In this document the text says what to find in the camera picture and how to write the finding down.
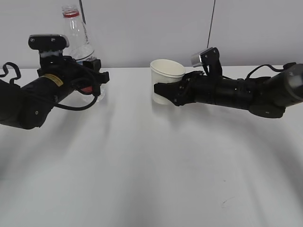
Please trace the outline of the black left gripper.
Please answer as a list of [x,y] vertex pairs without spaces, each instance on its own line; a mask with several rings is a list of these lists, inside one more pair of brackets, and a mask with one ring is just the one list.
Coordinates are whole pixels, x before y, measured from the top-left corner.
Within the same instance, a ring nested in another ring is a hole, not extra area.
[[101,60],[93,59],[77,63],[71,56],[47,58],[37,70],[39,76],[52,74],[64,84],[84,94],[92,95],[93,87],[109,82],[109,73],[100,72]]

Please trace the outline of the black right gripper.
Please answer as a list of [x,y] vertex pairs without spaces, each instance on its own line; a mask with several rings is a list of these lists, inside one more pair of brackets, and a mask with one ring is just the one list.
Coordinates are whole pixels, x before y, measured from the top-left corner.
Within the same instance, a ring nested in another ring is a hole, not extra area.
[[176,106],[191,103],[215,103],[216,78],[205,75],[202,71],[193,71],[184,75],[181,81],[156,83],[154,92],[166,98]]

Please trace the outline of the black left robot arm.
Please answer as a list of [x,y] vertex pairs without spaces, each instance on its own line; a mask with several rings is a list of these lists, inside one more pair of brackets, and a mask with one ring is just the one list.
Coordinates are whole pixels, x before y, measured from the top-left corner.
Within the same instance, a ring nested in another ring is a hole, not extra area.
[[[8,67],[12,67],[16,76],[9,82],[0,82],[0,123],[30,130],[41,127],[48,114],[55,107],[69,111],[83,111],[92,107],[101,95],[100,87],[109,82],[109,73],[100,72],[99,59],[78,64],[70,56],[51,56],[40,59],[38,78],[21,87],[16,80],[21,78],[19,67],[6,62],[2,66],[4,78]],[[92,101],[81,107],[62,105],[74,91],[92,96]]]

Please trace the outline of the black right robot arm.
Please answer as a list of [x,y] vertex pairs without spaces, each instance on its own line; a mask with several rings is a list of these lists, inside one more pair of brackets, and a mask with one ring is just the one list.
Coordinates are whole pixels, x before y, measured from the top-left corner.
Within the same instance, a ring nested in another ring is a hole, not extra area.
[[181,81],[158,82],[154,92],[175,106],[203,103],[247,110],[251,114],[277,119],[286,108],[303,101],[303,66],[288,63],[273,77],[228,79],[222,69],[210,66],[210,72],[192,71]]

